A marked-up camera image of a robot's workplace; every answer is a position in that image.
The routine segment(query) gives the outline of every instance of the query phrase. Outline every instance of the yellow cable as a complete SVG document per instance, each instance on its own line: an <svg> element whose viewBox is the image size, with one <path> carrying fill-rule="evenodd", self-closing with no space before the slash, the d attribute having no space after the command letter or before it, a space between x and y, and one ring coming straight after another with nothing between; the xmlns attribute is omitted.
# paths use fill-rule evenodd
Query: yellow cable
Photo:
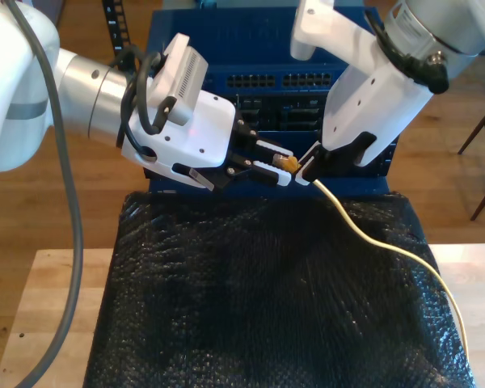
<svg viewBox="0 0 485 388"><path fill-rule="evenodd" d="M454 300L453 295L451 294L451 291L449 291L449 288L447 287L447 285L445 284L445 282L441 278L441 276L438 274L438 272L435 271L435 268L433 268L431 265L426 263L419 256L412 254L411 252L405 251L402 248L395 247L395 246L390 245L390 244L386 244L385 242L380 242L380 241L368 236L365 232L363 232L363 230L361 230L361 229L359 229L359 227L357 227L357 225L354 223L354 221L350 218L348 213L345 211L341 202L335 197L334 194L332 194L329 191L328 188L325 187L325 185L323 185L323 183L321 183L317 179L313 183L314 183L314 186L319 188L323 192L323 194L325 194L327 196L327 198L334 204L334 206L338 209L339 214L341 214L343 219L348 223L348 225L351 227L351 229L354 230L354 232L356 232L356 234L359 237L363 238L367 243L375 245L376 247L385 248L385 249L388 249L390 251L400 253L401 255L405 255L405 256L409 257L410 259L413 259L417 263L422 264L424 267L426 267L426 269L428 269L428 271L430 271L433 274L433 276L441 284L445 293L449 297L449 300L451 301L451 304L453 305L454 310L456 311L456 315L458 317L458 323L460 324L460 332L462 333L463 350L466 354L467 360L469 360L469 348L467 347L466 329L465 329L465 326L463 324L462 314L460 313L460 309L458 309L458 305L457 305L456 301Z"/></svg>

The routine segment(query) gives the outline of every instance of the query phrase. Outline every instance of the black cable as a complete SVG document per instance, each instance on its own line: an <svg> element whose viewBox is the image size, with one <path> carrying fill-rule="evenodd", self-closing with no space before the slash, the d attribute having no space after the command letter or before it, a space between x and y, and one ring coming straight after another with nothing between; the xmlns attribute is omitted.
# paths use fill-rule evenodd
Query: black cable
<svg viewBox="0 0 485 388"><path fill-rule="evenodd" d="M113 61L111 61L108 66L115 67L120 65L120 63L129 55L132 54L138 59L139 65L141 65L144 59L144 53L135 45L130 44L129 46L124 47L115 57Z"/></svg>
<svg viewBox="0 0 485 388"><path fill-rule="evenodd" d="M128 138L129 143L138 154L144 158L154 158L155 152L151 148L141 145L134 137L133 131L129 126L129 119L133 114L133 109L138 107L138 117L142 128L150 135L160 132L153 130L153 126L151 125L148 116L147 78L151 71L154 71L156 74L160 71L165 64L166 58L162 58L160 53L151 53L144 57L137 46L130 45L123 48L122 51L117 54L116 58L110 62L110 67L119 65L130 53L133 53L138 59L140 69L135 70L133 76L130 77L124 95L122 96L122 101L120 103L120 131Z"/></svg>
<svg viewBox="0 0 485 388"><path fill-rule="evenodd" d="M126 87L126 92L122 96L122 102L120 103L120 130L124 132L128 138L131 146L141 155L141 156L152 156L150 151L144 148L137 139L134 137L131 128L129 127L129 119L134 109L135 103L133 101L136 98L137 91L137 77L133 76Z"/></svg>
<svg viewBox="0 0 485 388"><path fill-rule="evenodd" d="M70 330L70 324L74 317L75 307L78 302L79 287L81 285L82 276L82 224L81 215L79 212L79 203L77 193L75 191L74 179L72 177L72 170L70 167L70 158L66 148L65 131L63 129L63 117L61 114L61 105L57 95L56 82L54 80L50 62L38 40L36 34L31 28L31 25L23 16L22 11L16 5L15 0L5 0L5 3L11 14L14 16L16 23L18 23L25 39L31 46L31 50L40 63L40 68L43 73L45 84L47 86L48 98L52 108L54 128L56 132L57 152L59 154L59 163L61 165L61 173L65 182L66 198L70 210L70 217L72 220L72 231L74 235L74 261L72 265L72 275L70 277L70 289L68 297L66 298L65 310L63 316L56 330L56 334L47 351L41 357L41 360L34 367L34 369L17 385L17 387L32 387L40 380L41 376L47 371L49 366L53 363L57 353L61 349L66 335Z"/></svg>
<svg viewBox="0 0 485 388"><path fill-rule="evenodd" d="M150 123L149 113L147 111L146 97L147 78L149 77L151 70L159 66L161 61L162 56L160 55L160 53L149 54L147 57L144 58L144 61L142 61L137 76L137 95L139 96L139 98L137 99L138 116L142 128L144 129L145 133L149 135L155 135L162 131L161 128L154 128L154 126Z"/></svg>

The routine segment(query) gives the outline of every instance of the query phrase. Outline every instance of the white plastic housing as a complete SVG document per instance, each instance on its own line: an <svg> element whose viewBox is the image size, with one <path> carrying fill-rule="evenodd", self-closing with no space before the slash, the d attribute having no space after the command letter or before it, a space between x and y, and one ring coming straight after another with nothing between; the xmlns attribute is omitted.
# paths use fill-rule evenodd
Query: white plastic housing
<svg viewBox="0 0 485 388"><path fill-rule="evenodd" d="M191 119L209 64L192 47L189 37L176 34L164 55L165 66L147 89L148 106L157 108L167 97L177 99L168 120L185 125Z"/></svg>
<svg viewBox="0 0 485 388"><path fill-rule="evenodd" d="M59 50L59 37L52 22L41 12L19 3L43 45L52 66ZM0 171L25 163L38 149L46 131L45 112L39 107L48 100L37 61L14 18L0 3ZM6 116L30 119L7 120Z"/></svg>
<svg viewBox="0 0 485 388"><path fill-rule="evenodd" d="M339 12L333 0L301 0L291 34L291 56L308 60L315 47L370 75L387 62L373 36Z"/></svg>
<svg viewBox="0 0 485 388"><path fill-rule="evenodd" d="M150 116L156 116L150 108ZM134 137L156 154L155 162L148 162L137 154L127 139L122 154L129 160L157 174L181 183L203 188L194 179L175 173L175 163L192 168L219 167L226 158L228 143L234 125L235 108L227 99L201 91L192 118L180 126L167 121L158 135L148 135L140 125L135 111L129 121Z"/></svg>
<svg viewBox="0 0 485 388"><path fill-rule="evenodd" d="M377 140L357 166L372 162L417 116L431 99L427 87L416 84L390 63L365 77L349 66L327 97L323 117L323 148L336 150L362 132Z"/></svg>

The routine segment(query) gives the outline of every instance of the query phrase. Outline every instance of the ethernet port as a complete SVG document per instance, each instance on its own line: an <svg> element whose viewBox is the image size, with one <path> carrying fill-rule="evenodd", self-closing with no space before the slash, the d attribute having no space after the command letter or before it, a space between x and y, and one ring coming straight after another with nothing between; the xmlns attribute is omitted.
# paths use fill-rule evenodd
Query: ethernet port
<svg viewBox="0 0 485 388"><path fill-rule="evenodd" d="M323 75L323 85L331 85L331 75L325 73Z"/></svg>

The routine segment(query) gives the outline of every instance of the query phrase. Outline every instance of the wooden table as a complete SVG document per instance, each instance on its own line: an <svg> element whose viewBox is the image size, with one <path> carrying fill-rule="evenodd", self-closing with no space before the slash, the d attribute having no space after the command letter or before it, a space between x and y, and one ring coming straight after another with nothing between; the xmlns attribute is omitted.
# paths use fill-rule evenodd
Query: wooden table
<svg viewBox="0 0 485 388"><path fill-rule="evenodd" d="M485 244L431 245L431 249L462 311L470 363L478 385L485 388ZM36 386L82 386L111 257L111 249L85 250L70 333ZM48 347L65 305L71 263L71 250L36 253L2 358L0 387L15 386Z"/></svg>

